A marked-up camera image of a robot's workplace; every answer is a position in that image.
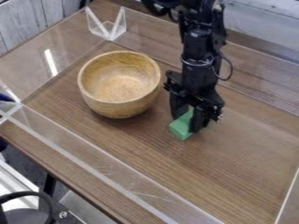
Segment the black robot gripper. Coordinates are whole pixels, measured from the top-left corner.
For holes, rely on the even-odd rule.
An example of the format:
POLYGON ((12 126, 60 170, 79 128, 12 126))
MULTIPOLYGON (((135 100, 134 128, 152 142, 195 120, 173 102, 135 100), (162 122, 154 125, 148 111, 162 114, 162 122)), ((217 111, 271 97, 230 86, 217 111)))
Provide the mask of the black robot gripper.
POLYGON ((210 120, 221 119, 225 100, 217 92, 219 77, 218 60, 182 59, 182 72, 169 70, 163 84, 170 93, 173 119, 178 119, 194 107, 190 132, 198 133, 207 127, 210 120))

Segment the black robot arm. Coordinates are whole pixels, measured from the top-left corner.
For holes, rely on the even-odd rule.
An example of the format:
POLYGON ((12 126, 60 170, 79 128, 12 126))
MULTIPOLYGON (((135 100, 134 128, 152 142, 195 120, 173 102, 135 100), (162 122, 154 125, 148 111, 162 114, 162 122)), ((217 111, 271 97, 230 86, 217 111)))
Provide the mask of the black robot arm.
POLYGON ((140 0, 158 17, 167 16, 179 25, 182 71, 167 71, 165 89, 170 93, 173 118, 191 113, 189 131, 199 132, 223 115, 226 102, 218 93, 221 66, 226 60, 221 48, 227 44, 226 5, 221 0, 140 0))

